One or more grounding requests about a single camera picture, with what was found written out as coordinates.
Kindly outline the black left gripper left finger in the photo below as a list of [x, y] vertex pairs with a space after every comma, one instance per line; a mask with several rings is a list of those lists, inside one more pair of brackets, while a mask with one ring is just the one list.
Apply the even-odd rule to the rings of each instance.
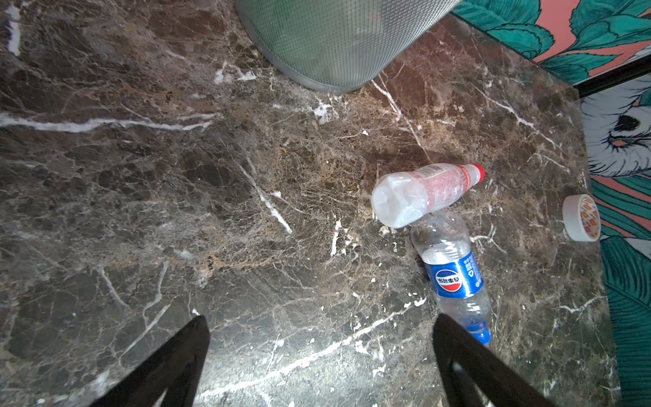
[[192, 406], [210, 344], [198, 315], [117, 383], [94, 406]]

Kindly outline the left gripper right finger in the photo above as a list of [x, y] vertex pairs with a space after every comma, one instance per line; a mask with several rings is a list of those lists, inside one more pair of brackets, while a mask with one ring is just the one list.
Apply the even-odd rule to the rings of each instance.
[[478, 391], [495, 406], [553, 404], [448, 315], [437, 317], [432, 344], [451, 406], [481, 406]]

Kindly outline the small bottle blue label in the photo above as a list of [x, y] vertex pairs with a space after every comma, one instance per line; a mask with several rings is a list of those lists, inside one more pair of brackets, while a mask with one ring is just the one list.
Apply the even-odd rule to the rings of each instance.
[[425, 215], [410, 226], [439, 311], [483, 345], [491, 342], [492, 304], [465, 221], [450, 211]]

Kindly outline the clear bottle red cap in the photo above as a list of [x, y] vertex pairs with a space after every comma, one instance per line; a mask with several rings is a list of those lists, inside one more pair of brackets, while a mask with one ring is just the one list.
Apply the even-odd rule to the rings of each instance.
[[400, 229], [449, 207], [483, 181], [478, 164], [429, 164], [381, 177], [371, 194], [373, 213], [383, 225]]

